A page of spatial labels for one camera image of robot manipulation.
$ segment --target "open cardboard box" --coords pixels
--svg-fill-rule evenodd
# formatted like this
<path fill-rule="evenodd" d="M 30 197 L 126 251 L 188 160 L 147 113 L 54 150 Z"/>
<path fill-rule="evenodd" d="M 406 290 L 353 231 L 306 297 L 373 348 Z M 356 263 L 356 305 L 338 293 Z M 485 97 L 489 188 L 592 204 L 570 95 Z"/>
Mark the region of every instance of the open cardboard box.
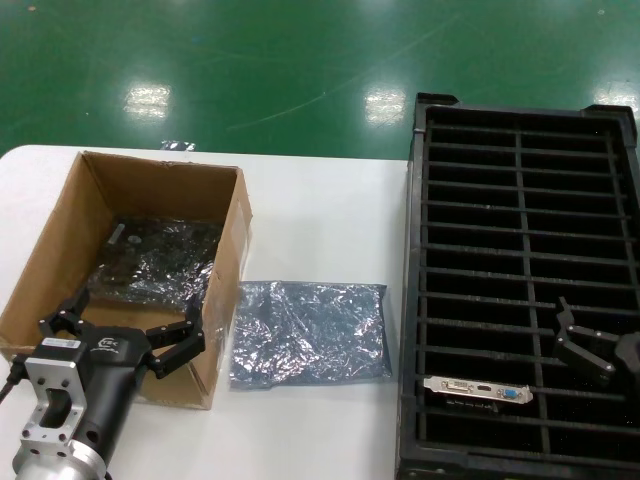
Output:
<path fill-rule="evenodd" d="M 147 374 L 141 390 L 142 398 L 152 403 L 210 408 L 249 243 L 251 206 L 237 167 L 79 154 L 0 316 L 2 354 L 29 352 L 40 342 L 38 319 L 55 311 L 86 282 L 119 216 L 224 224 L 202 309 L 206 350 L 161 381 Z M 83 318 L 96 325 L 146 330 L 184 316 L 145 305 L 95 300 Z"/>

